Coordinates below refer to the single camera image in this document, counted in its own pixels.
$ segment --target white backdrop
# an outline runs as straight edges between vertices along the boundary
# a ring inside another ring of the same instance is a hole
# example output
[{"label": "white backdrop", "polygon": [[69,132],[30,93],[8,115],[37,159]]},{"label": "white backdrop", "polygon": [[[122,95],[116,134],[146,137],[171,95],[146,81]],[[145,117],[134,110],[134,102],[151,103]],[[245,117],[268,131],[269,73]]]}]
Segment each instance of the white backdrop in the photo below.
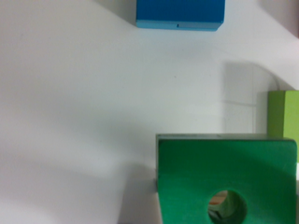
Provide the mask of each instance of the white backdrop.
[{"label": "white backdrop", "polygon": [[299,89],[298,0],[227,0],[216,33],[135,0],[0,2],[0,223],[159,224],[156,133],[265,133]]}]

